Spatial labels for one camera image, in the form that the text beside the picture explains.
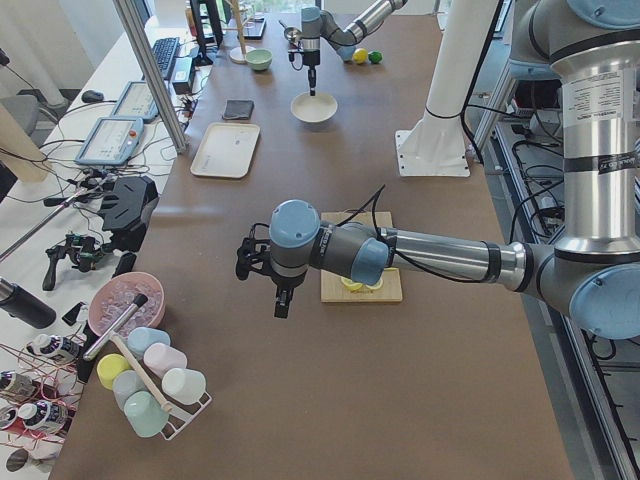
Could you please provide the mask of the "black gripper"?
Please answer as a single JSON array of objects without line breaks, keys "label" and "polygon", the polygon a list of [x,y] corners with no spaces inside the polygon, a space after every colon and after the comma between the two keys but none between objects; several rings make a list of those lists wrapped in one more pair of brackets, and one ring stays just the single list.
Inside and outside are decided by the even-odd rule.
[{"label": "black gripper", "polygon": [[277,273],[271,265],[270,241],[255,237],[258,226],[269,227],[265,223],[254,223],[251,226],[248,236],[242,240],[236,252],[235,274],[241,281],[246,280],[251,272],[269,277],[276,285],[274,316],[287,319],[294,290],[303,283],[305,273],[294,277],[285,277]]},{"label": "black gripper", "polygon": [[317,85],[316,67],[320,64],[320,49],[318,45],[312,45],[307,48],[302,43],[288,50],[288,58],[291,64],[294,64],[297,55],[301,56],[302,66],[307,67],[307,78],[309,90],[315,91]]}]

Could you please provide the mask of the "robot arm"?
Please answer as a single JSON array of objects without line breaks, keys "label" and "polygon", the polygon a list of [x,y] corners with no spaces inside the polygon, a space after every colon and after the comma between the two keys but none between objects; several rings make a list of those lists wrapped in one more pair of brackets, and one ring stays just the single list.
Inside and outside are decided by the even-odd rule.
[{"label": "robot arm", "polygon": [[321,63],[321,40],[324,39],[343,61],[349,61],[355,46],[379,28],[384,20],[396,10],[406,5],[405,0],[375,1],[348,26],[341,28],[334,16],[317,6],[305,7],[301,11],[301,33],[295,42],[296,48],[289,50],[289,61],[295,55],[302,58],[302,65],[308,68],[309,95],[316,95],[316,67]]},{"label": "robot arm", "polygon": [[428,66],[417,123],[362,166],[318,162],[309,173],[269,168],[267,203],[254,207],[235,256],[238,278],[287,313],[318,271],[374,283],[387,267],[427,276],[447,301],[456,285],[496,284],[532,296],[603,338],[639,333],[639,235],[633,112],[639,66],[635,1],[520,1],[509,61],[560,80],[564,229],[549,245],[504,239],[484,169],[462,142],[462,109],[487,50],[497,5],[457,1]]}]

